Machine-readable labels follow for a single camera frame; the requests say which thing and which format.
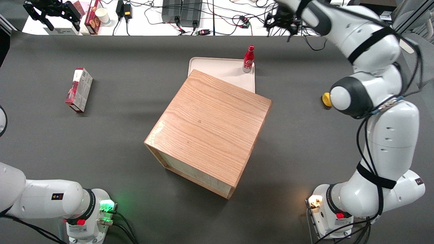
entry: power supply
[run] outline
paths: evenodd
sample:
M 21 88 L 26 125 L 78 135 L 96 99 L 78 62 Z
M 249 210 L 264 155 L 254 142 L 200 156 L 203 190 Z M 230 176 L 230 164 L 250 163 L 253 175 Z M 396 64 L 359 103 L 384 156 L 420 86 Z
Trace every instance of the power supply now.
M 165 23 L 179 23 L 182 0 L 163 0 L 161 18 Z
M 202 0 L 183 0 L 181 26 L 198 28 L 201 23 Z

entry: black strap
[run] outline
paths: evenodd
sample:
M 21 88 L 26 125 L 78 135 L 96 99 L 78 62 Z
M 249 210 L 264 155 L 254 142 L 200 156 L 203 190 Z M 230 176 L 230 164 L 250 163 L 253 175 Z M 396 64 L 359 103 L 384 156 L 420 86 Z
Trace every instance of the black strap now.
M 389 180 L 380 176 L 376 176 L 375 174 L 372 174 L 369 170 L 367 170 L 365 167 L 362 166 L 362 164 L 359 162 L 357 165 L 357 171 L 367 180 L 374 183 L 375 185 L 381 186 L 383 188 L 387 189 L 393 189 L 396 185 L 396 181 Z
M 330 207 L 330 210 L 332 210 L 332 212 L 333 213 L 335 213 L 335 214 L 339 214 L 339 213 L 341 213 L 341 214 L 344 214 L 344 218 L 349 218 L 349 217 L 351 217 L 351 214 L 349 214 L 349 213 L 347 213 L 347 212 L 344 212 L 344 211 L 342 211 L 342 210 L 340 210 L 336 205 L 335 205 L 335 203 L 333 202 L 333 199 L 332 199 L 332 190 L 333 190 L 333 187 L 335 186 L 335 185 L 337 185 L 338 183 L 336 183 L 336 184 L 331 184 L 330 186 L 329 186 L 329 188 L 327 188 L 327 191 L 325 192 L 325 197 L 326 197 L 326 200 L 327 200 L 327 203 L 329 204 L 329 207 Z
M 354 63 L 354 61 L 368 48 L 370 48 L 372 45 L 376 44 L 379 40 L 383 39 L 385 36 L 393 34 L 395 35 L 395 31 L 390 27 L 384 27 L 383 29 L 377 30 L 376 32 L 372 33 L 371 37 L 369 37 L 366 41 L 364 41 L 360 46 L 358 46 L 348 57 L 348 61 L 350 61 L 351 64 Z
M 301 12 L 303 11 L 303 9 L 306 8 L 307 4 L 309 4 L 310 2 L 312 2 L 312 0 L 301 0 L 299 7 L 296 11 L 296 15 L 298 18 L 301 18 Z
M 66 222 L 68 222 L 68 224 L 70 224 L 70 225 L 77 225 L 77 221 L 80 219 L 87 220 L 90 217 L 90 215 L 92 214 L 93 210 L 95 209 L 95 203 L 96 203 L 95 194 L 92 192 L 91 189 L 83 188 L 83 190 L 86 190 L 89 193 L 89 197 L 90 197 L 89 206 L 80 217 L 73 218 L 73 219 L 66 219 Z

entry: white table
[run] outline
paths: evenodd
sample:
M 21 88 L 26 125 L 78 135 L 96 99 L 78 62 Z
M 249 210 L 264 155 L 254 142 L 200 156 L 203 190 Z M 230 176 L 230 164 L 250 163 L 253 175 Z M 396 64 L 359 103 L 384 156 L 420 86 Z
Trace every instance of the white table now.
M 176 30 L 173 26 L 171 26 L 168 23 L 162 23 L 162 24 L 155 24 L 152 25 L 150 23 L 160 23 L 162 22 L 161 19 L 161 8 L 151 8 L 149 5 L 138 5 L 137 3 L 149 3 L 148 0 L 132 0 L 132 19 L 128 22 L 128 33 L 131 36 L 176 36 L 179 35 L 180 32 Z M 154 0 L 154 6 L 162 6 L 163 0 Z M 262 6 L 267 3 L 267 0 L 258 0 L 258 5 Z M 268 0 L 268 3 L 266 5 L 270 5 L 274 3 L 274 0 Z M 117 24 L 117 16 L 115 13 L 117 0 L 104 0 L 102 2 L 103 6 L 109 11 L 109 15 L 111 17 L 111 23 L 108 26 L 101 25 L 99 29 L 98 35 L 101 36 L 111 36 L 113 34 L 114 27 Z M 271 11 L 272 6 L 268 8 L 258 8 L 255 7 L 255 2 L 251 0 L 239 0 L 235 3 L 231 2 L 230 0 L 214 0 L 214 13 L 215 13 L 215 31 L 222 33 L 222 34 L 230 34 L 233 32 L 232 35 L 234 36 L 266 36 L 268 34 L 267 30 L 263 27 L 263 23 L 260 22 L 257 18 L 251 18 L 251 28 L 249 29 L 242 29 L 239 27 L 235 27 L 232 24 L 231 18 L 235 15 L 245 15 L 244 13 L 249 13 L 253 15 L 259 15 L 258 17 L 261 19 L 264 19 L 264 12 Z M 336 5 L 342 5 L 341 0 L 332 0 L 332 4 Z M 213 6 L 212 6 L 212 0 L 203 0 L 202 3 L 202 15 L 201 15 L 201 23 L 199 28 L 197 30 L 202 29 L 209 29 L 213 30 Z M 60 17 L 49 17 L 49 20 L 55 24 L 56 21 L 67 21 Z M 34 35 L 48 35 L 48 33 L 44 30 L 45 25 L 42 24 L 39 21 L 34 21 L 30 17 L 27 19 L 27 22 L 23 28 L 23 32 L 30 33 Z M 193 28 L 185 27 L 183 28 L 186 32 L 191 32 Z M 287 36 L 288 32 L 283 33 L 279 32 L 279 28 L 274 28 L 271 31 L 271 34 L 276 33 L 276 35 L 282 34 Z M 126 36 L 127 35 L 127 29 L 126 29 L 126 23 L 124 19 L 121 19 L 121 23 L 119 23 L 118 27 L 116 28 L 115 32 L 116 36 Z

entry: paper cup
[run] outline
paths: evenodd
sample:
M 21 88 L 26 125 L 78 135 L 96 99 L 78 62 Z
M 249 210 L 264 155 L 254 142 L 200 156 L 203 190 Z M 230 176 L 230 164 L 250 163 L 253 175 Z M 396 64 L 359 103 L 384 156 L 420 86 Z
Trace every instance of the paper cup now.
M 95 11 L 95 15 L 99 18 L 101 21 L 101 24 L 108 25 L 110 24 L 110 17 L 109 13 L 107 12 L 107 9 L 100 8 Z

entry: white tray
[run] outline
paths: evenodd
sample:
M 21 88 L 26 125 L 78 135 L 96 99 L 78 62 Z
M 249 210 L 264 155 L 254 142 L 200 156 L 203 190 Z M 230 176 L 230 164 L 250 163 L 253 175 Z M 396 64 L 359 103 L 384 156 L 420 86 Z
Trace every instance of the white tray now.
M 188 75 L 196 69 L 255 93 L 255 64 L 250 73 L 244 73 L 242 59 L 194 57 L 190 60 Z

